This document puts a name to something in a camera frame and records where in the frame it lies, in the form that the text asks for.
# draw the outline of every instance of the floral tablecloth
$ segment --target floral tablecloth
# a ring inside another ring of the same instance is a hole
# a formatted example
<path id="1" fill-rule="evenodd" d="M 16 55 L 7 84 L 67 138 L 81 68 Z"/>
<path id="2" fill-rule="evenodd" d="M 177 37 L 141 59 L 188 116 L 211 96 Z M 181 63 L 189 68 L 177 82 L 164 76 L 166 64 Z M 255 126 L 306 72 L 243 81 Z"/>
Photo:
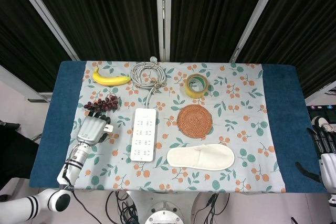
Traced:
<path id="1" fill-rule="evenodd" d="M 278 168 L 269 129 L 262 83 L 263 69 L 257 64 L 235 63 L 168 63 L 167 85 L 152 96 L 150 108 L 158 111 L 154 160 L 139 164 L 130 160 L 133 117 L 136 108 L 143 108 L 148 91 L 130 81 L 116 87 L 95 83 L 92 73 L 99 66 L 102 76 L 129 75 L 135 62 L 87 61 L 83 75 L 69 150 L 76 144 L 76 135 L 88 114 L 83 105 L 104 99 L 109 94 L 119 97 L 118 110 L 107 112 L 114 126 L 107 140 L 92 147 L 76 181 L 81 189 L 123 189 L 150 191 L 215 191 L 265 193 L 285 192 L 285 183 Z M 207 77 L 208 92 L 192 99 L 184 92 L 188 75 Z M 145 71 L 144 81 L 156 77 L 154 70 Z M 181 108 L 199 104 L 210 111 L 213 128 L 203 138 L 183 135 L 176 119 Z M 234 164 L 222 171 L 170 167 L 168 150 L 201 144 L 223 144 L 235 153 Z"/>

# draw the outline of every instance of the blue cloth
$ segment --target blue cloth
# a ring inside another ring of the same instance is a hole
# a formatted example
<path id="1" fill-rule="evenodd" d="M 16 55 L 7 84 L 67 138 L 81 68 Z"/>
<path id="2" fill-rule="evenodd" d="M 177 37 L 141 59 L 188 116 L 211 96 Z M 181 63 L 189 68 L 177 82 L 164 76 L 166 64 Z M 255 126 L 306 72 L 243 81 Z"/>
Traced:
<path id="1" fill-rule="evenodd" d="M 60 66 L 30 176 L 31 187 L 58 187 L 56 178 L 66 158 L 85 65 L 85 61 L 65 61 Z M 310 120 L 296 70 L 285 65 L 262 67 L 269 124 L 286 191 L 324 192 L 321 184 L 295 167 L 298 161 L 309 171 L 319 172 L 313 142 L 306 133 Z"/>
<path id="2" fill-rule="evenodd" d="M 59 186 L 56 178 L 66 159 L 85 65 L 85 61 L 63 61 L 59 67 L 40 146 L 30 175 L 31 187 Z"/>
<path id="3" fill-rule="evenodd" d="M 294 66 L 262 65 L 266 108 L 278 165 L 288 193 L 322 193 L 321 183 L 303 176 L 300 162 L 310 172 L 320 171 L 305 99 Z"/>

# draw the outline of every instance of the slipper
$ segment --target slipper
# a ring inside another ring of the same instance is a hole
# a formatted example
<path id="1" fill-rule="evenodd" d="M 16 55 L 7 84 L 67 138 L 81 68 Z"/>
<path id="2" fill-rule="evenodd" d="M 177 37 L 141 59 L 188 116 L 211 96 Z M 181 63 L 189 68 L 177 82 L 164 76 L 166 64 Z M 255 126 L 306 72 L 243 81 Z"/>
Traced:
<path id="1" fill-rule="evenodd" d="M 202 170 L 224 170 L 235 161 L 233 151 L 222 144 L 177 147 L 167 153 L 170 166 Z"/>

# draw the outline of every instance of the robotic arm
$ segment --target robotic arm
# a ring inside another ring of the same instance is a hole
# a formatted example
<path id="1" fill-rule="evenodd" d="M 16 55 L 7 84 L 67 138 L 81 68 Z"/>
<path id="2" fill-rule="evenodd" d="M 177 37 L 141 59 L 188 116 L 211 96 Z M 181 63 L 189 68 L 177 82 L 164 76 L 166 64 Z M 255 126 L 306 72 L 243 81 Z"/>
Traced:
<path id="1" fill-rule="evenodd" d="M 71 150 L 68 159 L 60 171 L 57 182 L 59 190 L 46 189 L 35 196 L 0 202 L 0 223 L 11 224 L 35 218 L 46 209 L 55 212 L 64 211 L 70 203 L 70 193 L 92 146 L 103 142 L 107 132 L 111 133 L 111 119 L 93 111 L 84 119 L 77 134 L 78 144 Z"/>
<path id="2" fill-rule="evenodd" d="M 296 167 L 305 176 L 323 183 L 326 190 L 331 193 L 329 206 L 333 222 L 336 223 L 336 135 L 315 126 L 313 129 L 307 128 L 307 131 L 314 141 L 321 174 L 317 175 L 305 170 L 298 162 L 296 162 Z"/>

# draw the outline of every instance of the power outlet socket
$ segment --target power outlet socket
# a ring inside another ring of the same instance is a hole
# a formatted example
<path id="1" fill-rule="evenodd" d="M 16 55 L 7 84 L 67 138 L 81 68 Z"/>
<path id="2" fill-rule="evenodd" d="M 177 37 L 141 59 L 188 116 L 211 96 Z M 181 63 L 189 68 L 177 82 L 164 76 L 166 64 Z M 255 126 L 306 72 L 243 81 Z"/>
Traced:
<path id="1" fill-rule="evenodd" d="M 154 158 L 155 143 L 155 109 L 135 110 L 131 160 L 150 162 Z"/>

